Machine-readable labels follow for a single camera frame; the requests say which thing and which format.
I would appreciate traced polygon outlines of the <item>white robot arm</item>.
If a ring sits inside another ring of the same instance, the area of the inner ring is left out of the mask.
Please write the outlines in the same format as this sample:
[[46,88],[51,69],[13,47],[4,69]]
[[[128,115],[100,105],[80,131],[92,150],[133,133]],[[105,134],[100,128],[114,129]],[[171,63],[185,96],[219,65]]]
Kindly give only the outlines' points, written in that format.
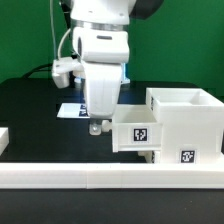
[[84,68],[84,96],[90,133],[113,116],[129,60],[128,32],[132,18],[147,19],[164,0],[72,0],[72,46]]

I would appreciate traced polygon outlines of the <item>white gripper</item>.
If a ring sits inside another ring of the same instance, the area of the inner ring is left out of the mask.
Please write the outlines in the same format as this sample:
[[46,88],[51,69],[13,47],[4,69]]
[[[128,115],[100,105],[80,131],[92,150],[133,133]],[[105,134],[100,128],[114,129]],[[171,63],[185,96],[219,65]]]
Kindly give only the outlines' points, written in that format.
[[111,118],[119,97],[122,65],[129,60],[128,33],[75,27],[73,48],[84,67],[84,96],[91,118],[89,133],[100,135],[102,121]]

